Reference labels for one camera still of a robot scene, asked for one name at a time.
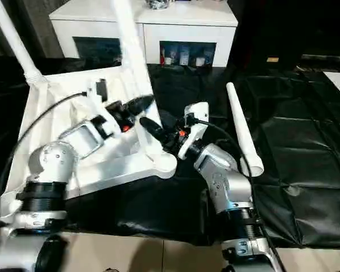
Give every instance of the table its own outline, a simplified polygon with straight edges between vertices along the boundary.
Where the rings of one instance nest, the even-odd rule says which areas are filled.
[[[44,74],[97,68],[91,64],[36,61]],[[255,200],[274,242],[279,247],[340,248],[340,92],[323,73],[148,68],[164,118],[170,118],[167,113],[180,117],[185,105],[204,100],[217,116],[211,122],[230,133],[225,83],[232,79],[265,165],[256,179]],[[27,91],[16,60],[0,58],[0,170],[17,139]],[[204,139],[218,137],[209,130]],[[69,227],[84,232],[140,234],[195,245],[216,239],[206,184],[190,161],[179,163],[169,180],[149,177],[84,195],[68,201],[67,209],[76,223]]]

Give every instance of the cabinet door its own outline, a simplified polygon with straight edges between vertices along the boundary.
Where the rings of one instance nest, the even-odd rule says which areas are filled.
[[[120,33],[115,22],[52,20],[52,24],[66,58],[106,61],[106,58],[115,58],[120,53]],[[140,46],[144,51],[143,27],[142,24],[137,26]]]
[[[160,63],[160,59],[165,57],[163,56],[164,52],[162,52],[163,44],[166,44],[165,41],[185,42],[190,46],[192,43],[203,43],[208,44],[206,45],[208,48],[215,44],[212,65],[214,67],[225,67],[231,51],[235,30],[235,27],[144,24],[146,62]]]

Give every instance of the robotic arm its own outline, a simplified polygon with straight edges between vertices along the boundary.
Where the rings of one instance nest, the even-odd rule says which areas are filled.
[[[22,201],[9,235],[0,246],[0,272],[55,272],[65,257],[67,241],[60,235],[66,225],[66,186],[77,161],[95,152],[116,132],[126,132],[135,117],[147,109],[153,96],[106,107],[101,115],[62,133],[57,141],[35,150],[29,158],[30,176],[16,198]]]
[[[194,168],[206,180],[217,213],[223,257],[229,263],[223,272],[282,272],[282,264],[260,227],[248,178],[238,172],[237,162],[229,153],[213,143],[202,143],[208,111],[206,102],[186,107],[184,127],[170,132],[147,117],[140,123],[166,151],[182,160],[192,159]]]

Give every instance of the white plastic tube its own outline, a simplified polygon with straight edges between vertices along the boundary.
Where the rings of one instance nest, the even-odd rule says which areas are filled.
[[[12,51],[18,59],[24,70],[24,75],[27,82],[35,82],[41,78],[41,73],[35,67],[28,51],[26,50],[20,36],[18,35],[9,15],[7,14],[4,5],[0,1],[0,27],[9,43]]]
[[[264,171],[262,159],[257,155],[256,149],[254,148],[252,136],[250,135],[242,107],[239,103],[236,89],[232,82],[227,83],[227,92],[232,108],[233,120],[237,132],[239,146],[247,158],[252,177],[257,177]],[[245,164],[243,158],[240,159],[240,165],[243,174],[249,176],[247,165]]]
[[[150,77],[148,75],[146,60],[138,38],[137,27],[129,0],[110,0],[116,14],[120,43],[122,50],[122,67],[126,73],[126,92],[131,92],[132,97],[153,94]],[[146,116],[161,125],[158,108],[153,103]],[[149,135],[141,126],[136,126],[141,146],[146,146],[149,152],[162,151],[161,144]]]

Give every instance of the black cylindrical joint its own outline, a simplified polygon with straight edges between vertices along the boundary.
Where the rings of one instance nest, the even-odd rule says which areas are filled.
[[[198,158],[200,153],[203,151],[204,147],[205,146],[202,144],[202,141],[197,140],[189,146],[186,156],[196,160],[196,158]]]
[[[28,182],[16,198],[23,201],[22,211],[63,211],[66,185],[65,182]]]
[[[252,239],[261,236],[259,221],[247,208],[223,211],[216,216],[216,222],[219,241]]]

